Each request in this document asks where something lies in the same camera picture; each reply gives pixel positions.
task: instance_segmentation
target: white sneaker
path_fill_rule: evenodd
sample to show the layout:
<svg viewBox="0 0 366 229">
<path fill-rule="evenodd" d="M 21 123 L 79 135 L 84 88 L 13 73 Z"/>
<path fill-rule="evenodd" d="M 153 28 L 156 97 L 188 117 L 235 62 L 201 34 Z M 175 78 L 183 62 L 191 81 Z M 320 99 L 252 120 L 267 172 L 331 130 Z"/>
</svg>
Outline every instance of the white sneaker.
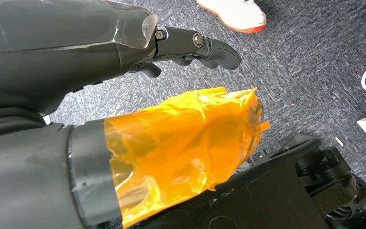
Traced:
<svg viewBox="0 0 366 229">
<path fill-rule="evenodd" d="M 197 4 L 233 30 L 252 33 L 266 28 L 266 15 L 253 0 L 197 0 Z"/>
</svg>

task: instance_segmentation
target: orange shoe sole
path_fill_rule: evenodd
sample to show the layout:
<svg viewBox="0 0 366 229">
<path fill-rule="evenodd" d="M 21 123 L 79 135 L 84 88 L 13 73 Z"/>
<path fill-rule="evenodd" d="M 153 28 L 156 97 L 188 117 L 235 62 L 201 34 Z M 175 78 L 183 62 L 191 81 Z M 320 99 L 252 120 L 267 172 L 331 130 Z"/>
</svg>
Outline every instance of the orange shoe sole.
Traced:
<svg viewBox="0 0 366 229">
<path fill-rule="evenodd" d="M 227 25 L 227 24 L 223 21 L 223 19 L 221 18 L 221 16 L 220 16 L 217 12 L 215 12 L 215 11 L 211 10 L 210 8 L 205 7 L 204 5 L 200 4 L 199 2 L 197 2 L 197 4 L 198 4 L 199 6 L 201 6 L 202 8 L 206 9 L 208 12 L 210 12 L 210 13 L 212 13 L 212 14 L 217 15 L 217 17 L 222 21 L 222 23 L 223 23 L 226 27 L 230 28 L 231 30 L 235 30 L 235 31 L 238 31 L 238 32 L 244 32 L 244 33 L 255 33 L 255 32 L 261 32 L 261 31 L 265 30 L 265 29 L 266 29 L 266 27 L 267 27 L 267 24 L 265 24 L 265 25 L 261 25 L 261 26 L 257 26 L 257 27 L 253 27 L 253 28 L 248 28 L 248 29 L 240 30 L 240 29 L 234 28 L 234 27 L 232 27 L 232 26 L 230 26 L 230 25 Z"/>
</svg>

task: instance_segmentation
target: black mechanical part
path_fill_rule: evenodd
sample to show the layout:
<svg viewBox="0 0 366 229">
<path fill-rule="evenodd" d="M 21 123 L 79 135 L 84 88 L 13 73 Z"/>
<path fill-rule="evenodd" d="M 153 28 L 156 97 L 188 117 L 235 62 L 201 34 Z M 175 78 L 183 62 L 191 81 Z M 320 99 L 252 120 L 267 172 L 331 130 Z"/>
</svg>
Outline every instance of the black mechanical part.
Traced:
<svg viewBox="0 0 366 229">
<path fill-rule="evenodd" d="M 0 229 L 82 229 L 67 166 L 70 127 L 0 136 Z"/>
<path fill-rule="evenodd" d="M 166 60 L 172 60 L 180 66 L 187 66 L 193 60 L 199 60 L 208 68 L 221 66 L 227 70 L 234 70 L 242 60 L 227 43 L 203 37 L 197 31 L 158 27 L 155 38 L 154 57 L 137 63 L 129 72 L 143 72 L 154 78 L 160 75 L 161 70 L 153 62 Z"/>
<path fill-rule="evenodd" d="M 103 120 L 0 136 L 0 229 L 121 225 L 110 157 Z"/>
<path fill-rule="evenodd" d="M 68 146 L 71 192 L 83 224 L 93 226 L 109 219 L 121 224 L 103 120 L 74 128 Z"/>
<path fill-rule="evenodd" d="M 345 221 L 327 215 L 346 211 L 350 203 L 365 206 L 366 196 L 360 193 L 366 193 L 366 185 L 350 173 L 336 148 L 321 150 L 320 144 L 306 135 L 284 139 L 256 153 L 248 169 L 218 185 L 216 192 L 206 191 L 132 228 L 348 229 Z M 366 211 L 356 212 L 348 225 L 366 229 Z M 108 227 L 118 228 L 112 222 L 97 228 Z"/>
<path fill-rule="evenodd" d="M 366 182 L 354 175 L 357 197 L 325 215 L 325 221 L 333 229 L 366 229 Z"/>
</svg>

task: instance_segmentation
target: prosthetic arm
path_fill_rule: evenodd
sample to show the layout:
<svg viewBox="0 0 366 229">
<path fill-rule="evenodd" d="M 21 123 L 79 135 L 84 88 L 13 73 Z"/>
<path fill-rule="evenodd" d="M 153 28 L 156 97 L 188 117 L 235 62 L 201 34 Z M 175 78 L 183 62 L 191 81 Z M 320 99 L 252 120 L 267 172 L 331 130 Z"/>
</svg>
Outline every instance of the prosthetic arm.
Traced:
<svg viewBox="0 0 366 229">
<path fill-rule="evenodd" d="M 110 0 L 0 0 L 0 229 L 77 229 L 120 219 L 103 120 L 45 125 L 65 94 L 154 63 L 233 70 L 241 57 L 199 32 L 158 27 Z"/>
</svg>

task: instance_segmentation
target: robotic finger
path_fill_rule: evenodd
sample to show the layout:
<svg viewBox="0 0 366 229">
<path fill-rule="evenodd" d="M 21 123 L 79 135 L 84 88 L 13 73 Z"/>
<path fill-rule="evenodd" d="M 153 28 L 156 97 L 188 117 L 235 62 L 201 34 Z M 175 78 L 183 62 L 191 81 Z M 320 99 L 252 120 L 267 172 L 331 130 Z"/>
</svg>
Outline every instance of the robotic finger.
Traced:
<svg viewBox="0 0 366 229">
<path fill-rule="evenodd" d="M 143 72 L 151 78 L 158 77 L 161 70 L 153 62 L 172 60 L 180 66 L 188 66 L 199 60 L 207 68 L 221 66 L 236 69 L 241 57 L 229 44 L 202 36 L 197 31 L 174 27 L 159 27 L 154 33 L 156 49 L 149 60 L 135 64 L 130 72 Z"/>
</svg>

